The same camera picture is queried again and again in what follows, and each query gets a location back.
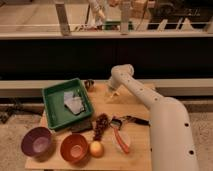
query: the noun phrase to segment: brown bowl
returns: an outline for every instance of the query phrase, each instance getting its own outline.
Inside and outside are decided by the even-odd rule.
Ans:
[[[37,157],[46,152],[51,146],[52,134],[45,127],[31,129],[22,139],[22,152],[30,157]]]
[[[66,137],[61,144],[61,156],[64,160],[74,164],[86,156],[89,144],[84,136],[72,134]]]

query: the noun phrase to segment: green plastic bin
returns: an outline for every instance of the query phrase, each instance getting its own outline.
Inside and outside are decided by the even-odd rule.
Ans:
[[[64,92],[79,92],[84,104],[85,111],[78,115],[64,106]],[[72,123],[90,117],[94,112],[92,104],[87,96],[86,90],[79,78],[69,80],[42,90],[48,128],[58,131],[60,129],[71,126]]]

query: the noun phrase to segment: purple bowl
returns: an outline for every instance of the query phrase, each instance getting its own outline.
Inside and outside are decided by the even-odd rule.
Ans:
[[[22,152],[30,157],[43,154],[51,146],[52,134],[45,127],[31,129],[21,143]]]

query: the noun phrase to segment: wooden table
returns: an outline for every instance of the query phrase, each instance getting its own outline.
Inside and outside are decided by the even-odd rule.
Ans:
[[[106,94],[106,84],[95,84],[95,89],[88,93],[94,107],[93,119],[101,113],[108,116],[132,115],[149,119],[149,112],[144,105],[126,88],[118,89],[119,95],[109,98]],[[46,115],[41,118],[40,126],[47,127]],[[28,157],[26,169],[61,169],[61,170],[140,170],[151,171],[149,127],[128,123],[122,126],[131,138],[130,154],[120,152],[112,142],[113,130],[109,128],[103,135],[102,143],[105,154],[102,158],[90,157],[81,165],[71,165],[60,155],[60,145],[65,137],[71,134],[68,130],[53,133],[53,147],[39,158]],[[93,131],[82,133],[88,142],[92,141]]]

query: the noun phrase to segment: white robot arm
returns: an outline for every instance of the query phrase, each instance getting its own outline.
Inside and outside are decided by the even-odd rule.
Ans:
[[[95,18],[96,16],[99,16],[100,19],[102,21],[104,21],[106,19],[106,16],[104,14],[104,12],[102,11],[100,5],[98,4],[97,0],[87,0],[91,10],[92,10],[92,14],[93,14],[93,21],[92,21],[92,25],[95,25]]]
[[[184,105],[164,97],[132,78],[131,65],[115,66],[108,86],[116,90],[123,84],[150,110],[150,144],[153,171],[198,171],[197,157]]]

